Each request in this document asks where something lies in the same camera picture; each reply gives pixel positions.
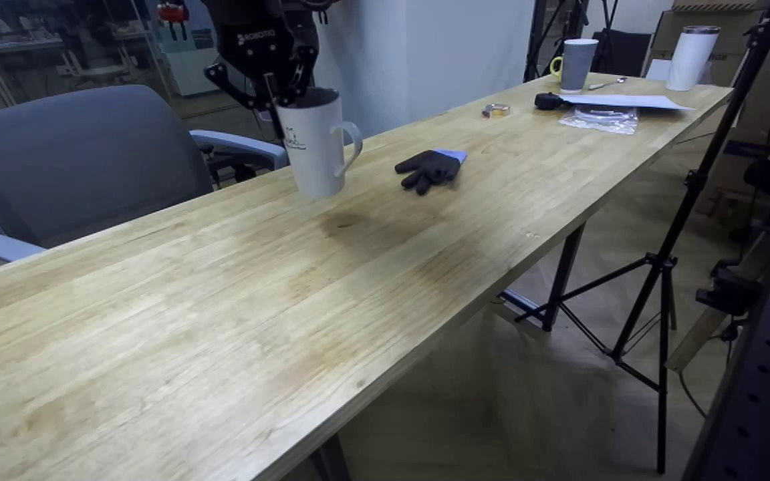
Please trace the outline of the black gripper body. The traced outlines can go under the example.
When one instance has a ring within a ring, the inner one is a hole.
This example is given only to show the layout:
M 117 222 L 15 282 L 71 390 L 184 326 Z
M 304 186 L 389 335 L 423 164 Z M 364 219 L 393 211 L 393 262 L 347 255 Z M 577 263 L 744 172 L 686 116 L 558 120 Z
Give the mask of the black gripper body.
M 292 104 L 319 59 L 308 0 L 204 0 L 218 60 L 205 78 L 244 107 Z

